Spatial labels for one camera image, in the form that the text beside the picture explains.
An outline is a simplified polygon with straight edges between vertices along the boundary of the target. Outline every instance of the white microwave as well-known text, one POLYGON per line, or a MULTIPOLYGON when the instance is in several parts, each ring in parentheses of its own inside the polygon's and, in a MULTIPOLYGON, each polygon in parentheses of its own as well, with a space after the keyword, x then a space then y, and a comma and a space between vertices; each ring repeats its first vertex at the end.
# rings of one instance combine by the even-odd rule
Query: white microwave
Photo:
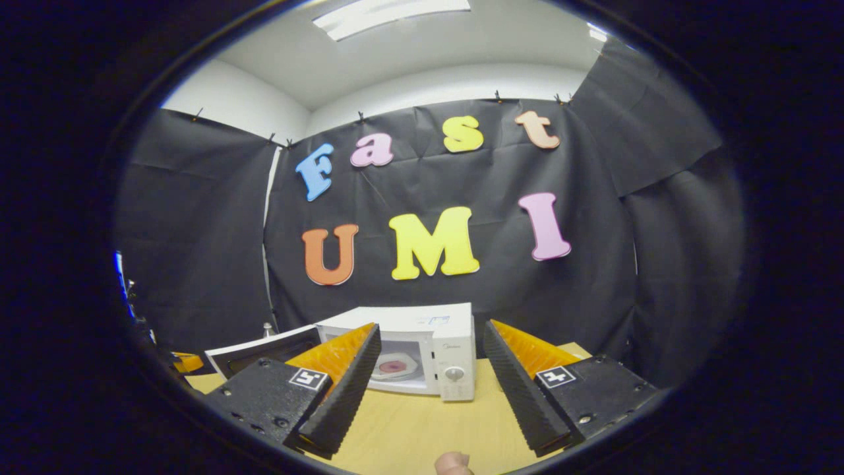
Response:
POLYGON ((381 355, 367 387, 474 399, 476 352, 471 303, 426 307, 358 307, 314 324, 320 341, 375 322, 381 355))

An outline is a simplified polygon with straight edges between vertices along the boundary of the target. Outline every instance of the wooden table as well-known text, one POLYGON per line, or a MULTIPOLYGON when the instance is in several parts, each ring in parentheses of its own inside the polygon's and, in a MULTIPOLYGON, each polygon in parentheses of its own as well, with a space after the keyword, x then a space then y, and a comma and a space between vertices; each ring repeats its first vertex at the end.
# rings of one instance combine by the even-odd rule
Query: wooden table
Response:
MULTIPOLYGON (((592 356, 576 343, 560 348, 592 356)), ((223 383, 218 374, 187 379, 205 394, 223 383)), ((469 454, 475 475, 509 472, 559 453, 537 458, 528 449, 490 361, 480 359, 474 401, 366 390, 340 451, 330 461, 312 457, 363 475, 433 475, 436 458, 450 450, 469 454)))

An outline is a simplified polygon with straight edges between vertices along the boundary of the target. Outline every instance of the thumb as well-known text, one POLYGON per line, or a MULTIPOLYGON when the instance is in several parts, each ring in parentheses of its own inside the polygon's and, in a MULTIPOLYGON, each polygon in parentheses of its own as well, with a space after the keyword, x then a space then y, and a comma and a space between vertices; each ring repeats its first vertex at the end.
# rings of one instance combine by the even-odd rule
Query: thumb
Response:
POLYGON ((436 475, 474 475, 468 469, 469 456, 460 452, 446 452, 436 459, 436 475))

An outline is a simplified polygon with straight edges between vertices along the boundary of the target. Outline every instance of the ceiling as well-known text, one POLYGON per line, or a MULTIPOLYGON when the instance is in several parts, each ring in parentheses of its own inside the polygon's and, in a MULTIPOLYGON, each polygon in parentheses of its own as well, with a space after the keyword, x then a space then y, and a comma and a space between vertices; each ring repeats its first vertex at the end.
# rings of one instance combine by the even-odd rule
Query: ceiling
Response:
POLYGON ((312 20, 351 0, 307 3, 218 59, 314 111, 367 86, 463 64, 534 63, 588 71, 603 43, 586 22, 541 0, 469 0, 472 11, 401 19, 334 41, 312 20))

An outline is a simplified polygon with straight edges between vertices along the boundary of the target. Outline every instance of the pink letter i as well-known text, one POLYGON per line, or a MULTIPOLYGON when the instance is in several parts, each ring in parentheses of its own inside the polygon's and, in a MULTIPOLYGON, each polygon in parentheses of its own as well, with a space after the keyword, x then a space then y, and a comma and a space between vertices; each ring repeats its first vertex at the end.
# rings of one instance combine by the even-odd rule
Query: pink letter i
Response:
POLYGON ((536 248, 532 256, 536 260, 563 257, 571 252, 571 244, 563 240, 557 218, 551 205, 557 200, 551 193, 536 193, 522 196, 519 206, 527 211, 533 224, 536 248))

